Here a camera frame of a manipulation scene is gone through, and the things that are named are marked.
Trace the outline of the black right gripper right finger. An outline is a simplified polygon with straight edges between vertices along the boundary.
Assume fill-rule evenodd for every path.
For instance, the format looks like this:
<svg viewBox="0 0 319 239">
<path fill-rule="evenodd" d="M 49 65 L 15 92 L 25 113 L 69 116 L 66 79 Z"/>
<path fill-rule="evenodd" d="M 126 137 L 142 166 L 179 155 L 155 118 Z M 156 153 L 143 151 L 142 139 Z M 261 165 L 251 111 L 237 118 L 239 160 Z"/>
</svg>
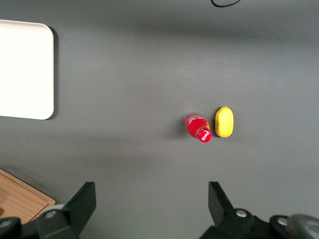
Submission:
<svg viewBox="0 0 319 239">
<path fill-rule="evenodd" d="M 218 182 L 209 182 L 208 208 L 214 222 L 202 239 L 287 239 L 288 217 L 275 215 L 265 222 L 249 211 L 232 206 Z"/>
</svg>

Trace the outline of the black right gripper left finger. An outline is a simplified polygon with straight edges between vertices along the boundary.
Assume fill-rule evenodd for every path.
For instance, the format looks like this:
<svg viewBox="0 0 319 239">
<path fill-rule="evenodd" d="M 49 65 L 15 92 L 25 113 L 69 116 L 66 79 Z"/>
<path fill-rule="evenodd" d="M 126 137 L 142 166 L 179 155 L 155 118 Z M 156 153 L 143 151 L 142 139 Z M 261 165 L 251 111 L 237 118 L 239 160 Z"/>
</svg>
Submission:
<svg viewBox="0 0 319 239">
<path fill-rule="evenodd" d="M 23 224 L 18 217 L 0 220 L 2 239 L 78 239 L 96 209 L 94 182 L 86 182 L 65 204 L 46 209 Z"/>
</svg>

